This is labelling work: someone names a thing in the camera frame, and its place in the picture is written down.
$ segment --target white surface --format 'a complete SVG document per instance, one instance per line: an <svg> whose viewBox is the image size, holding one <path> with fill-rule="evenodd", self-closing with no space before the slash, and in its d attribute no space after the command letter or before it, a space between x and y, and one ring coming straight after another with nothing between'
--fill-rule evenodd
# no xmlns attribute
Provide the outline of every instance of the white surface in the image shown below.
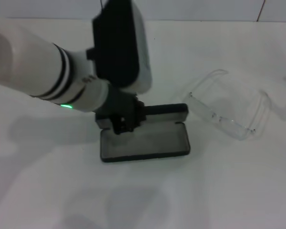
<svg viewBox="0 0 286 229"><path fill-rule="evenodd" d="M286 0L266 0L259 21L286 21Z"/></svg>
<svg viewBox="0 0 286 229"><path fill-rule="evenodd" d="M91 45L88 21L17 21L65 49ZM286 23L146 28L147 105L231 70L268 92L263 134L240 142L189 119L189 156L102 164L93 115L0 87L0 229L286 229Z"/></svg>
<svg viewBox="0 0 286 229"><path fill-rule="evenodd" d="M135 0L148 20L256 21L263 0ZM0 15L16 18L86 18L100 0L0 0Z"/></svg>

